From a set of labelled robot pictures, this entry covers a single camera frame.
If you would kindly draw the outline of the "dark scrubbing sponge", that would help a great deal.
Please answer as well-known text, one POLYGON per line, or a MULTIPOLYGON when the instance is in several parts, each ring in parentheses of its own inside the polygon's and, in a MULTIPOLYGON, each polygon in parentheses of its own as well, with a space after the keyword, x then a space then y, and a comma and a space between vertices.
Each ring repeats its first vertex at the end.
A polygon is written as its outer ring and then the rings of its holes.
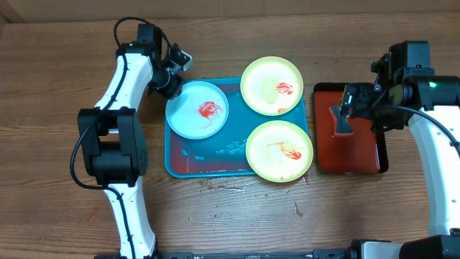
POLYGON ((333 128, 335 135, 350 135, 354 132, 351 125, 347 122, 347 117, 343 117, 339 114, 338 105, 331 106, 329 111, 333 118, 333 128))

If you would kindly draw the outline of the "light blue plate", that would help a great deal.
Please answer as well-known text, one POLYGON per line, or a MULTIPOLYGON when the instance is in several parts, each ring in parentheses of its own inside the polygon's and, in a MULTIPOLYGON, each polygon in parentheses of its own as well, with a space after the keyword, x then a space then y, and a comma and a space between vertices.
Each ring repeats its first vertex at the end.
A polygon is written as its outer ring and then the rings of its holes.
POLYGON ((168 100, 166 121, 181 137, 201 140, 216 134, 226 123, 229 103, 223 91, 205 81, 183 85, 178 97, 168 100))

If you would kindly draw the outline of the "green plate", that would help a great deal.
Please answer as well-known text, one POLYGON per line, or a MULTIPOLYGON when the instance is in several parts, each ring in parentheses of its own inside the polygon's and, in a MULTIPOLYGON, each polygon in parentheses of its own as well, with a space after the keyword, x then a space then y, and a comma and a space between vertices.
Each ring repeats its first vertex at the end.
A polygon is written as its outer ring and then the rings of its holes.
POLYGON ((251 169, 265 180, 294 181, 313 162, 313 144, 308 134, 292 122, 274 120, 256 127, 246 143, 251 169))
POLYGON ((290 61, 267 56, 250 63, 241 76, 240 91, 254 111, 278 116, 292 110, 303 95, 303 78, 290 61))

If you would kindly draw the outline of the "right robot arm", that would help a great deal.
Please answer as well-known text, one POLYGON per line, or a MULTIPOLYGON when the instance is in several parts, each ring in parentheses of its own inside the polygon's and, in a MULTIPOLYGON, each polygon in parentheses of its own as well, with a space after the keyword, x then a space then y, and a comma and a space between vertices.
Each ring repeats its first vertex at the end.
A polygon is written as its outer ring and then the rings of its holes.
POLYGON ((353 132, 352 119, 372 131, 408 127, 420 153, 427 187, 429 236, 393 243, 356 240, 348 258, 459 257, 459 77, 437 76, 426 41, 404 41, 371 64, 373 85, 348 83, 331 108, 338 135, 353 132))

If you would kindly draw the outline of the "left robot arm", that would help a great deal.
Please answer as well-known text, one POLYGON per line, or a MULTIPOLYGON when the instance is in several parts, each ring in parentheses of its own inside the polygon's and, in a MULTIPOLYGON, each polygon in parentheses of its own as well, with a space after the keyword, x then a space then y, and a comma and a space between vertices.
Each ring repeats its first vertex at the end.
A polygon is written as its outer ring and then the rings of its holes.
POLYGON ((137 38, 117 42, 116 70, 101 99, 78 113, 80 137, 70 157, 70 174, 77 185, 89 189, 75 172, 75 159, 83 154, 87 174, 96 179, 94 190, 108 197, 120 238, 117 258, 159 258, 142 190, 148 167, 147 142, 138 108, 145 94, 166 99, 179 96, 181 71, 193 63, 191 55, 146 19, 138 19, 137 38))

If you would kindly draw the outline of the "black tray with red water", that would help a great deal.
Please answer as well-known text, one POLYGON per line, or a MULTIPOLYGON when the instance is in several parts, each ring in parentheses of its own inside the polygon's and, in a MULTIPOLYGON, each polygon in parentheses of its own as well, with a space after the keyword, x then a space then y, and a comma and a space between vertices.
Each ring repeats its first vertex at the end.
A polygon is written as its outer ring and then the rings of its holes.
POLYGON ((385 135, 371 131, 367 119, 348 119, 353 132, 335 132, 331 107, 337 105, 344 83, 317 83, 313 88, 316 156, 322 173, 384 173, 389 168, 385 135))

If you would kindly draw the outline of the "teal plastic tray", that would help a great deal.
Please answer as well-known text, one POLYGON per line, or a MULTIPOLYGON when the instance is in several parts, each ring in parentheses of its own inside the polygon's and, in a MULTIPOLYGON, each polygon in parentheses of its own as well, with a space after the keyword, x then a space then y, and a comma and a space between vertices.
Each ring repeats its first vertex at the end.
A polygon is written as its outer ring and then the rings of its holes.
POLYGON ((249 108, 240 94, 240 78, 209 78, 219 87, 229 102, 229 116, 214 135, 191 140, 176 134, 165 123, 165 168, 176 178, 211 178, 250 176, 254 174, 247 162, 245 150, 250 133, 259 125, 283 120, 308 131, 304 99, 286 114, 265 116, 249 108))

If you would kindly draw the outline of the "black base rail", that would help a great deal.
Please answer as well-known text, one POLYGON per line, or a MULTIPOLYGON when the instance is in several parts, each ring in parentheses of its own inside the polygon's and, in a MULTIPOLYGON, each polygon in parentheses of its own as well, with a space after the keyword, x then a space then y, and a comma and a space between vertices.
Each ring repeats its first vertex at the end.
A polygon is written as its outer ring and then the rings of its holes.
POLYGON ((351 249, 315 249, 312 252, 278 252, 278 253, 209 253, 193 254, 189 252, 159 253, 152 259, 358 259, 358 252, 351 249))

